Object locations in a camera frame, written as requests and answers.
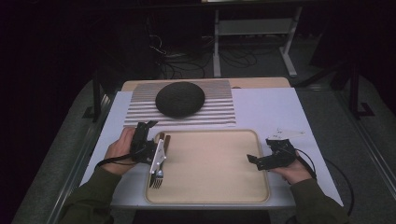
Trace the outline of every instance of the white table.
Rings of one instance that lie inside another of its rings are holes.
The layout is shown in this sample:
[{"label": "white table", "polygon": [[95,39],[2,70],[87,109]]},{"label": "white table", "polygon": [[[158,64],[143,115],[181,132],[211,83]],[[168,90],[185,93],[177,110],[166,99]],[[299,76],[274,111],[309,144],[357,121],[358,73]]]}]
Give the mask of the white table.
[{"label": "white table", "polygon": [[[132,94],[131,91],[118,92],[81,184],[90,178],[95,164],[105,156],[108,145],[119,138]],[[317,169],[318,183],[324,193],[343,205],[332,182],[326,163],[321,156],[295,89],[232,89],[232,94],[237,125],[230,129],[251,129],[256,132],[262,144],[264,155],[271,154],[271,150],[265,144],[265,138],[278,128],[304,131],[304,136],[290,139],[291,143],[294,147],[307,153],[313,160]],[[148,138],[153,138],[160,131],[163,130],[154,126],[151,128]],[[145,199],[148,170],[148,165],[138,164],[125,174],[114,193],[111,205],[131,209],[276,209],[295,205],[289,184],[279,175],[273,173],[268,174],[270,198],[265,203],[151,204]]]}]

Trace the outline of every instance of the gray floor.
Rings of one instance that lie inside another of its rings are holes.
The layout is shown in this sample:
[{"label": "gray floor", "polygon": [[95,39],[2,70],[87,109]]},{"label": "gray floor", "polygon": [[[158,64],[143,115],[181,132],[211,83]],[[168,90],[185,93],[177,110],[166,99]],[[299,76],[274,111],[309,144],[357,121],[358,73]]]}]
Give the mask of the gray floor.
[{"label": "gray floor", "polygon": [[[253,45],[263,40],[265,42],[259,46]],[[295,84],[321,70],[309,65],[318,37],[296,37],[290,57],[298,76],[290,78],[276,49],[283,40],[282,36],[268,36],[259,40],[246,37],[237,41],[224,40],[223,43],[227,44],[223,44],[220,51],[222,76],[286,77],[290,84]],[[186,60],[169,58],[167,61],[177,72],[171,72],[171,67],[167,66],[166,76],[198,78],[205,74],[205,77],[213,77],[210,52],[198,60],[180,63]],[[190,63],[200,64],[203,68]],[[353,119],[347,109],[348,87],[343,91],[332,91],[329,88],[331,78],[332,75],[329,75],[308,88],[297,89],[318,146],[323,157],[335,163],[352,185],[355,195],[351,213],[353,223],[392,223],[396,220],[396,201],[391,190],[395,182],[394,175],[387,171],[396,170],[396,152],[393,150],[393,146],[396,146],[396,118],[383,104],[374,86],[361,77],[360,101],[368,103],[375,116]],[[100,130],[97,123],[83,118],[86,108],[90,106],[91,82],[81,90],[70,108],[13,223],[51,223],[48,220],[53,215],[53,207],[62,204],[57,199],[63,193],[64,185],[70,185],[70,173],[78,165],[76,158],[83,148],[92,148],[93,130]],[[347,182],[331,164],[328,163],[328,167],[347,210],[351,202]],[[292,208],[270,211],[275,224],[284,223],[293,214]],[[134,211],[116,209],[113,210],[113,216],[116,223],[130,223]]]}]

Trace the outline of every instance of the beige tray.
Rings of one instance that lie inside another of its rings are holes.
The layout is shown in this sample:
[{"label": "beige tray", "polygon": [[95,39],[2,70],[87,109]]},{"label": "beige tray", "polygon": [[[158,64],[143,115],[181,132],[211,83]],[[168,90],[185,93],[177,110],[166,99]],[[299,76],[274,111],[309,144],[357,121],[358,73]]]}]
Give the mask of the beige tray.
[{"label": "beige tray", "polygon": [[153,189],[148,178],[150,203],[264,203],[268,199],[266,173],[247,158],[247,154],[262,156],[253,131],[164,133],[171,136],[164,179],[159,189]]}]

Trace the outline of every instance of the dark background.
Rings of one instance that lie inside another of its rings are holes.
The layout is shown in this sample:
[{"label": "dark background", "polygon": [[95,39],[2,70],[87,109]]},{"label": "dark background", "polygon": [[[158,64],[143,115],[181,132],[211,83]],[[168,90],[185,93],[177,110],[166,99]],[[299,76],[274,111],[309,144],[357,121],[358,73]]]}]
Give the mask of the dark background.
[{"label": "dark background", "polygon": [[[340,60],[352,61],[396,114],[396,101],[391,99],[396,93],[394,4],[331,2],[331,7],[307,7],[301,17],[298,34],[323,33],[312,64],[326,68]],[[5,111],[0,208],[2,222],[9,223],[69,107],[92,79],[93,71],[99,71],[102,85],[111,93],[124,80],[156,78],[161,58],[149,49],[144,25],[147,14],[102,18],[78,10],[73,2],[45,0],[2,1],[0,10],[1,103]],[[156,14],[151,17],[151,29],[163,34],[169,44],[190,45],[213,30],[207,22],[213,13],[193,12],[190,17],[187,12]],[[187,22],[200,29],[188,29]]]}]

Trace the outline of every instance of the black dome object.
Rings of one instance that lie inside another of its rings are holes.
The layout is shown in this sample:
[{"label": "black dome object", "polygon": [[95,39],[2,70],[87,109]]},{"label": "black dome object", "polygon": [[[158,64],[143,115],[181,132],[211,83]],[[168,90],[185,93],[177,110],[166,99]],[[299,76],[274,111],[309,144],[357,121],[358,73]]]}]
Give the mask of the black dome object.
[{"label": "black dome object", "polygon": [[155,105],[165,116],[184,118],[201,109],[205,93],[197,85],[181,81],[162,88],[155,98]]}]

